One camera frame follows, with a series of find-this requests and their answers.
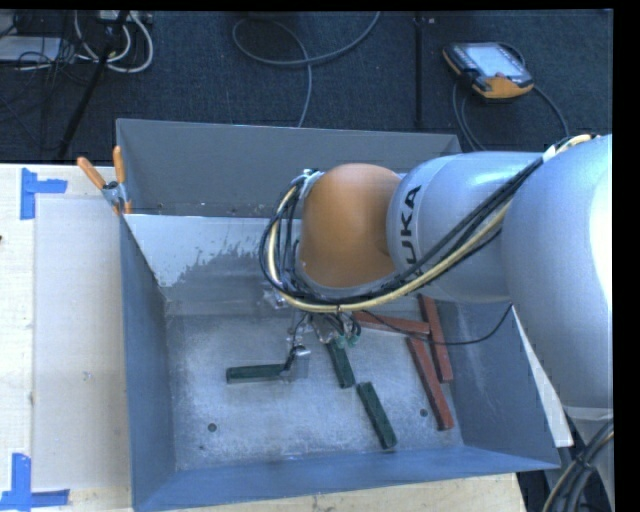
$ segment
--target black wire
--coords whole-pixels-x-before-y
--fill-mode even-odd
[[[9,35],[9,32],[11,32],[14,28],[16,28],[15,22],[11,22],[11,25],[9,25],[7,28],[5,28],[2,32],[0,32],[0,38]]]
[[[447,267],[441,274],[438,275],[438,278],[442,277],[443,275],[445,275],[447,272],[451,271],[455,266],[459,265],[460,263],[462,263],[464,260],[466,260],[467,258],[470,258],[471,256],[473,256],[475,253],[477,253],[478,251],[481,251],[485,246],[489,245],[491,242],[493,242],[498,235],[502,232],[502,227],[499,227],[495,230],[495,232],[487,237],[486,240],[484,240],[482,243],[478,244],[477,246],[475,246],[473,249],[471,249],[469,252],[467,252],[464,256],[462,256],[455,265],[450,265],[449,267]]]
[[[300,326],[302,325],[302,323],[307,320],[310,319],[311,315],[309,313],[305,313],[304,315],[302,315],[302,318],[300,318],[300,320],[298,321],[298,323],[296,324],[296,326],[293,328],[293,333],[291,334],[292,340],[293,340],[293,344],[296,344],[296,337],[298,336],[298,329],[300,329]]]
[[[380,322],[382,325],[388,327],[389,329],[391,329],[393,331],[396,331],[397,333],[404,334],[404,335],[409,336],[411,338],[417,338],[419,340],[424,341],[425,343],[430,343],[432,345],[452,346],[452,345],[473,345],[475,343],[481,343],[483,341],[488,340],[489,338],[491,338],[491,336],[493,336],[498,331],[498,329],[500,329],[500,327],[504,323],[505,319],[509,315],[509,312],[511,311],[511,307],[512,307],[512,304],[509,303],[509,307],[507,307],[506,311],[502,314],[502,316],[500,317],[500,320],[498,321],[496,326],[493,329],[491,329],[491,332],[489,332],[488,334],[482,336],[481,338],[476,338],[476,339],[473,339],[473,340],[464,340],[464,341],[436,341],[436,340],[432,340],[431,338],[429,338],[427,336],[424,336],[423,333],[411,331],[411,330],[408,330],[408,329],[400,329],[400,328],[396,327],[395,325],[392,325],[389,322],[385,321],[384,318],[376,315],[375,313],[372,313],[369,310],[363,309],[362,312],[366,313],[367,315],[369,315],[371,317],[373,317],[375,320]]]
[[[322,63],[326,63],[329,60],[332,60],[334,58],[337,58],[341,55],[344,55],[345,53],[347,53],[349,50],[353,49],[357,44],[360,43],[360,41],[362,41],[368,34],[369,32],[371,32],[371,30],[373,29],[373,27],[375,26],[375,24],[377,23],[378,19],[380,17],[380,12],[378,12],[376,14],[376,16],[374,17],[374,20],[372,21],[372,23],[369,25],[369,27],[365,30],[365,32],[363,34],[361,34],[355,41],[353,41],[351,44],[341,48],[340,50],[337,50],[335,52],[331,52],[325,55],[319,55],[316,57],[309,57],[309,54],[307,53],[307,49],[305,48],[304,44],[302,43],[302,41],[300,40],[300,38],[295,34],[295,32],[293,32],[291,29],[289,29],[286,25],[275,21],[275,20],[263,20],[263,19],[254,19],[254,21],[261,21],[261,22],[269,22],[272,25],[275,25],[277,27],[280,27],[282,30],[284,30],[285,32],[287,32],[296,42],[296,44],[298,45],[298,47],[300,48],[300,50],[302,51],[302,54],[304,56],[304,59],[301,60],[293,60],[293,61],[281,61],[281,60],[271,60],[271,59],[265,59],[263,57],[259,57],[258,55],[255,55],[249,51],[247,51],[242,44],[240,44],[240,41],[238,40],[238,36],[237,36],[237,31],[238,31],[238,27],[240,25],[242,25],[243,23],[245,23],[247,21],[246,18],[243,18],[241,20],[239,20],[232,29],[232,37],[233,37],[233,42],[235,43],[236,47],[242,52],[244,53],[247,57],[256,60],[258,62],[261,62],[262,64],[268,64],[271,66],[279,66],[279,67],[299,67],[299,66],[306,66],[307,68],[307,93],[306,93],[306,97],[305,97],[305,101],[304,101],[304,106],[302,108],[302,114],[300,115],[300,119],[298,120],[298,123],[296,125],[297,128],[301,128],[302,125],[304,124],[304,121],[307,117],[307,111],[309,110],[309,104],[311,103],[311,92],[313,89],[313,70],[312,70],[312,66],[314,64],[320,64],[322,61]]]
[[[580,504],[580,508],[584,508],[584,509],[589,509],[589,510],[595,510],[596,512],[611,512],[611,509],[605,509],[602,507],[599,507],[597,505],[593,505],[591,503],[581,503]]]
[[[504,43],[504,42],[500,42],[498,44],[509,48],[513,53],[516,54],[518,60],[520,60],[522,65],[523,66],[525,65],[524,55],[515,46],[508,43]],[[453,94],[452,94],[453,111],[456,117],[456,121],[458,122],[458,125],[460,126],[460,129],[462,130],[463,135],[467,139],[467,142],[471,146],[471,149],[473,151],[486,151],[487,150],[486,147],[478,141],[477,137],[473,134],[473,132],[469,128],[469,123],[467,122],[466,113],[464,109],[464,107],[466,106],[467,100],[472,96],[474,96],[473,91],[469,90],[468,95],[462,99],[461,106],[458,108],[456,97],[457,97],[457,88],[458,88],[459,82],[460,82],[460,79],[455,81],[453,85]],[[553,112],[558,117],[560,123],[562,124],[562,129],[564,131],[565,136],[569,137],[570,131],[569,131],[569,126],[567,124],[567,121],[564,115],[562,114],[562,112],[560,111],[560,109],[554,103],[554,101],[542,89],[540,89],[540,87],[537,84],[533,86],[532,90],[536,92],[538,95],[540,95],[540,97],[542,97],[542,99],[549,104]]]
[[[250,57],[250,58],[252,58],[254,60],[262,62],[263,64],[271,64],[273,66],[286,66],[286,67],[308,66],[310,64],[316,64],[317,65],[317,64],[320,64],[320,63],[329,62],[330,60],[333,60],[333,59],[335,59],[337,57],[340,57],[341,55],[344,55],[348,51],[350,51],[353,48],[355,48],[373,30],[373,27],[375,27],[376,23],[380,19],[380,15],[381,14],[382,14],[381,11],[376,12],[374,17],[373,17],[373,20],[371,21],[369,26],[365,29],[365,31],[362,34],[360,34],[360,36],[358,36],[354,41],[349,43],[348,45],[340,48],[339,50],[336,50],[336,51],[333,51],[333,52],[329,52],[329,53],[326,53],[324,55],[317,55],[315,57],[306,57],[305,56],[304,59],[299,59],[299,60],[288,60],[288,61],[285,60],[285,61],[283,61],[283,60],[265,59],[263,57],[259,57],[257,55],[254,55],[253,53],[247,51],[240,44],[240,42],[238,41],[237,34],[236,34],[237,30],[238,30],[238,27],[247,21],[246,18],[239,20],[234,25],[233,30],[232,30],[232,36],[233,36],[233,40],[234,40],[236,46],[238,47],[238,49],[242,53],[244,53],[247,57]],[[257,18],[257,19],[255,19],[255,21],[265,21],[265,20],[261,20],[261,19]]]
[[[389,282],[385,283],[383,286],[379,287],[376,290],[371,290],[371,291],[369,291],[367,293],[359,294],[359,295],[356,295],[356,296],[342,297],[340,299],[331,299],[329,297],[323,296],[322,294],[318,293],[317,291],[309,294],[309,290],[308,289],[302,290],[301,287],[297,285],[295,280],[291,280],[291,279],[285,280],[285,279],[283,279],[283,277],[282,277],[282,275],[280,273],[279,273],[279,277],[282,280],[283,284],[281,285],[279,283],[276,283],[274,281],[274,279],[271,278],[270,274],[266,271],[266,264],[265,264],[265,261],[264,261],[265,252],[266,252],[266,248],[265,247],[266,247],[266,240],[268,238],[268,234],[269,234],[269,232],[271,230],[271,227],[276,222],[281,222],[282,216],[283,216],[283,212],[286,210],[286,208],[282,208],[280,213],[278,215],[274,216],[270,220],[270,222],[269,222],[269,224],[267,226],[267,229],[264,231],[263,236],[262,236],[262,238],[260,240],[259,255],[260,255],[260,265],[261,265],[262,271],[265,274],[265,276],[267,277],[267,279],[269,280],[269,282],[276,289],[278,289],[278,290],[280,290],[282,292],[285,292],[285,293],[292,294],[296,298],[307,299],[307,300],[311,298],[318,304],[336,305],[336,306],[340,305],[340,304],[352,304],[352,303],[360,302],[362,300],[370,300],[370,299],[385,295],[385,294],[389,293],[389,291],[395,290],[398,287],[402,286],[405,283],[405,279],[408,278],[409,276],[411,276],[411,275],[413,275],[415,273],[419,273],[420,272],[420,268],[422,267],[422,265],[427,263],[435,255],[437,255],[463,229],[467,228],[470,224],[473,225],[474,219],[476,221],[475,224],[479,224],[484,219],[486,219],[489,215],[491,215],[491,213],[493,213],[498,208],[498,206],[500,204],[504,203],[504,201],[506,201],[509,197],[511,197],[515,193],[515,191],[522,185],[522,183],[528,178],[528,176],[533,171],[535,171],[541,164],[542,164],[542,157],[538,157],[536,160],[534,160],[529,165],[527,165],[522,171],[520,171],[515,176],[510,178],[503,186],[501,186],[499,189],[497,189],[493,194],[491,194],[482,203],[480,203],[474,210],[472,210],[453,229],[451,229],[449,231],[449,233],[447,235],[445,235],[440,240],[440,242],[435,244],[414,265],[412,265],[409,269],[405,270],[404,272],[396,275],[393,279],[391,279]],[[297,185],[297,187],[298,188],[297,188],[296,192],[293,194],[293,198],[294,198],[295,201],[297,201],[298,196],[300,194],[301,185]],[[470,236],[470,235],[471,235],[471,233],[467,230],[463,236]],[[455,248],[449,250],[448,253],[445,254],[445,256],[443,256],[443,259],[446,258],[449,254],[451,254],[454,250],[455,250]],[[458,261],[454,265],[452,265],[452,268],[453,268],[453,266],[460,264],[460,262],[463,259],[461,259],[460,261]]]
[[[18,99],[21,96],[30,92],[30,85],[33,82],[34,78],[36,77],[36,74],[38,73],[37,70],[33,70],[28,80],[26,80],[26,82],[20,88],[20,91],[17,94],[15,94],[12,98],[6,99],[0,96],[0,105],[4,106],[6,110],[9,112],[9,116],[3,117],[2,119],[0,119],[0,121],[6,121],[11,117],[15,118],[20,124],[20,126],[22,127],[22,129],[25,131],[25,133],[29,136],[29,138],[41,151],[56,150],[60,146],[60,144],[58,143],[50,146],[46,145],[29,129],[27,124],[24,122],[23,117],[33,109],[42,107],[47,103],[49,103],[53,98],[54,93],[57,92],[60,86],[59,81],[58,83],[56,83],[56,77],[58,76],[58,73],[61,72],[64,74],[68,74],[65,71],[64,67],[66,67],[66,65],[68,64],[68,61],[72,58],[72,56],[68,57],[67,55],[68,55],[68,49],[73,48],[73,46],[67,42],[67,38],[65,37],[65,33],[68,28],[67,27],[68,23],[66,23],[66,21],[68,21],[68,17],[65,17],[65,23],[63,23],[62,28],[60,30],[60,45],[58,46],[58,54],[56,55],[55,59],[51,59],[50,57],[44,54],[45,36],[43,36],[41,51],[23,52],[15,62],[16,69],[21,70],[23,68],[22,61],[30,55],[39,56],[40,57],[40,59],[38,59],[39,61],[43,61],[43,60],[46,61],[48,71],[44,81],[44,86],[49,88],[49,92],[45,94],[44,98],[42,98],[40,101],[27,105],[24,109],[20,111],[12,107],[12,105],[16,101],[18,101]]]
[[[562,510],[564,512],[574,512],[577,499],[582,493],[586,481],[593,471],[591,462],[595,459],[600,450],[602,450],[606,444],[613,439],[612,437],[608,439],[608,436],[612,434],[613,418],[607,421],[600,430],[598,430],[582,452],[565,470],[562,477],[564,480],[560,482],[558,487],[553,489],[552,494],[547,498],[548,500],[551,500],[548,505],[545,504],[545,507],[547,507],[549,511],[556,509],[561,500],[564,499],[565,501]]]
[[[324,318],[338,331],[341,336],[345,335],[344,323],[335,313],[324,313]]]

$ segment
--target blue tape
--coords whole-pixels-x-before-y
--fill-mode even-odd
[[[0,510],[30,512],[33,507],[56,507],[67,504],[69,489],[31,492],[31,459],[21,453],[12,455],[11,490],[0,496]]]
[[[33,219],[36,216],[36,197],[38,193],[63,194],[67,190],[65,180],[38,181],[38,175],[26,167],[22,168],[22,190],[20,197],[20,219]]]

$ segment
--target white cable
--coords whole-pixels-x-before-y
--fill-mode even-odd
[[[80,25],[78,25],[78,10],[75,9],[73,12],[74,12],[73,24],[74,24],[74,27],[76,29],[76,35],[78,36],[80,41],[82,41],[82,47],[89,54],[89,57],[87,57],[86,55],[81,55],[81,54],[77,54],[76,56],[79,59],[92,60],[93,62],[98,62],[100,60],[100,57],[98,57],[98,55],[84,41],[84,36],[82,35],[82,31],[80,30]],[[127,29],[126,26],[123,26],[122,29],[124,30],[124,35],[125,35],[125,37],[127,39],[127,44],[125,46],[125,49],[122,51],[122,53],[120,53],[120,55],[116,55],[115,57],[111,57],[111,58],[107,59],[108,63],[116,62],[116,61],[124,58],[127,55],[127,53],[129,53],[129,50],[131,49],[131,34],[129,34],[129,29]]]
[[[151,34],[147,30],[147,27],[144,26],[144,23],[140,21],[140,18],[138,17],[137,14],[130,13],[129,17],[133,20],[133,22],[138,26],[140,31],[144,34],[144,37],[147,41],[147,46],[148,46],[148,55],[145,62],[142,65],[138,66],[137,68],[123,68],[123,67],[115,66],[114,64],[112,64],[112,62],[122,59],[131,49],[131,35],[129,34],[129,30],[127,29],[127,27],[123,26],[122,28],[127,38],[126,48],[120,55],[117,55],[107,60],[107,67],[112,71],[116,71],[118,73],[139,73],[140,71],[144,71],[145,69],[147,69],[151,65],[151,62],[153,61],[153,41],[151,40]],[[78,25],[77,10],[75,11],[75,27],[76,27],[77,36],[82,40],[83,36],[82,36],[82,32],[80,31],[80,26]],[[93,50],[91,50],[91,48],[87,43],[83,42],[82,46],[87,51],[87,53],[91,56],[91,58],[88,58],[84,55],[78,55],[78,57],[93,60],[94,62],[97,62],[99,60],[98,55]]]

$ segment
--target handheld device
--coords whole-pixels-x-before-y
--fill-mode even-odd
[[[517,98],[533,89],[529,71],[500,43],[452,43],[442,53],[456,74],[487,100]]]

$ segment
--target bin floor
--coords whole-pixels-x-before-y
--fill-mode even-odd
[[[277,316],[167,318],[178,470],[382,450],[355,387],[340,388],[312,332],[303,339],[308,378],[227,384],[229,367],[284,363],[289,324]],[[437,430],[401,335],[363,329],[347,354],[356,383],[373,384],[398,438],[395,450],[462,444],[457,426]]]

